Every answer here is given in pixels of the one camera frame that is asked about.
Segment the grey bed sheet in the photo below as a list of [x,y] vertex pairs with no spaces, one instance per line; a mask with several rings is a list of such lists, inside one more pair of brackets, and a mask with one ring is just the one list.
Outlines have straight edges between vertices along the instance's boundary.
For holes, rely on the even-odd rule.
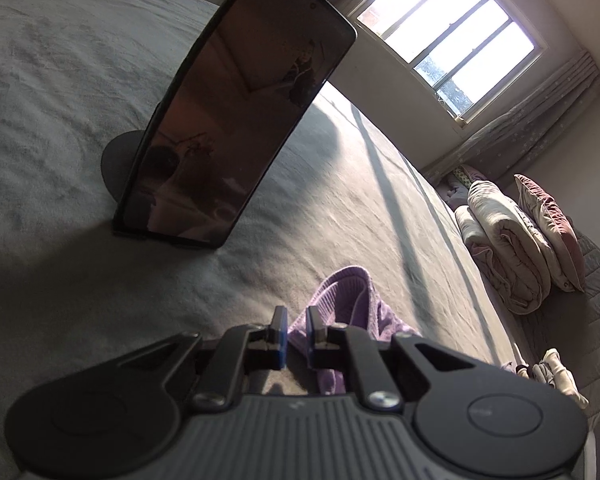
[[492,364],[513,355],[448,206],[332,86],[221,247],[148,240],[156,188],[130,200],[130,235],[114,234],[102,152],[146,127],[214,10],[0,0],[0,479],[18,472],[4,419],[30,388],[183,330],[214,338],[279,304],[299,315],[345,266],[422,336]]

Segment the folded grey garment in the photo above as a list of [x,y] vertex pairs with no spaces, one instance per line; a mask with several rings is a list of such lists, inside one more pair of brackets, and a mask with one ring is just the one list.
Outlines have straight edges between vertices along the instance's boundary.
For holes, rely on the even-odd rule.
[[545,362],[539,362],[530,365],[528,368],[528,376],[535,382],[548,385],[550,388],[555,387],[554,373]]

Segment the folded beige pink quilt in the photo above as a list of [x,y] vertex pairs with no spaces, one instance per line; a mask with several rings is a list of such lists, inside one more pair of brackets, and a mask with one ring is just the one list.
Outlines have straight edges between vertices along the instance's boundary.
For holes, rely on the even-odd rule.
[[471,185],[455,218],[465,246],[504,306],[518,315],[538,310],[562,269],[528,214],[496,184],[481,180]]

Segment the pink pillow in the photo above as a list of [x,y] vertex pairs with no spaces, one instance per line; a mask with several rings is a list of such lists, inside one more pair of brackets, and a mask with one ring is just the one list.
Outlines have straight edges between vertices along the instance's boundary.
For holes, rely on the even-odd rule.
[[514,175],[518,204],[552,245],[562,274],[579,292],[585,290],[584,255],[576,232],[553,196],[523,174]]

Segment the grey patterned curtain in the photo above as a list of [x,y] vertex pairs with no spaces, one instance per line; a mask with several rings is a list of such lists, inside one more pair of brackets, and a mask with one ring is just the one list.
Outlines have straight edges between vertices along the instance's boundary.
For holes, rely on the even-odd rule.
[[508,112],[435,160],[422,174],[433,185],[468,165],[488,180],[509,184],[552,146],[600,95],[600,69],[583,50]]

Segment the window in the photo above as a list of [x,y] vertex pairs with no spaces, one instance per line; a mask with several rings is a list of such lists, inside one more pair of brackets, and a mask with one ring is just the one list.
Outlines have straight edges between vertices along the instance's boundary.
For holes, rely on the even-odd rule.
[[505,0],[365,0],[353,17],[459,125],[474,119],[544,50]]

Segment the dark phone on stand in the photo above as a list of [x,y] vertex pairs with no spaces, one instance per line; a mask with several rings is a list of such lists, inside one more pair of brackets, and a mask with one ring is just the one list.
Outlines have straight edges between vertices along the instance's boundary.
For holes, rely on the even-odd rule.
[[114,234],[222,246],[355,38],[327,0],[225,0],[148,122]]

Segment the folded cream garment top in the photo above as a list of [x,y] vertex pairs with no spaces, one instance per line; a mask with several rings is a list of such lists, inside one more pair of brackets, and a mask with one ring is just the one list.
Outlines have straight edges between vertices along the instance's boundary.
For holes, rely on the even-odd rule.
[[573,374],[565,367],[559,352],[555,348],[548,349],[541,363],[548,367],[555,388],[576,402],[581,410],[585,410],[588,407],[588,399],[580,393]]

